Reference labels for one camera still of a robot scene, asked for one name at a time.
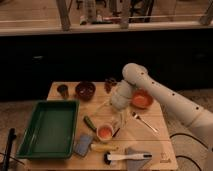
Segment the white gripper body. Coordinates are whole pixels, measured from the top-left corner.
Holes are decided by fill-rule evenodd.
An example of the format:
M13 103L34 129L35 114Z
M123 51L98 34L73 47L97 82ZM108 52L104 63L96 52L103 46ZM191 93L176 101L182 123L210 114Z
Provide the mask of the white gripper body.
M131 102L135 87L127 81L122 80L110 97L110 103L117 110L123 110Z

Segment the clear gripper finger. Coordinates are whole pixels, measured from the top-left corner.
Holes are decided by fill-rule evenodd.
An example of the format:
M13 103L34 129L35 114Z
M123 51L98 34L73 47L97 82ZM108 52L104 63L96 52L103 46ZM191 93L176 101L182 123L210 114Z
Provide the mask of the clear gripper finger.
M114 126L115 126L115 132L113 136L116 136L118 132L123 129L126 125L126 118L127 118L127 111L126 110L121 110L117 112Z
M110 103L109 100L104 101L102 104L100 104L100 105L96 108L96 110L95 110L95 112L94 112L94 115L97 115L98 112L99 112L102 108L107 107L107 106L110 106L110 105L111 105L111 103Z

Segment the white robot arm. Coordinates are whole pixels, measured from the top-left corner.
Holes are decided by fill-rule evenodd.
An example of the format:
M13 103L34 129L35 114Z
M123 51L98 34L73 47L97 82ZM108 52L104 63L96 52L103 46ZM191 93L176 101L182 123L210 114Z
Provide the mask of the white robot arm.
M136 89L150 96L173 112L206 146L213 149L213 113L177 92L153 80L144 66L128 63L122 69L123 80L112 92L108 103L117 110L125 109Z

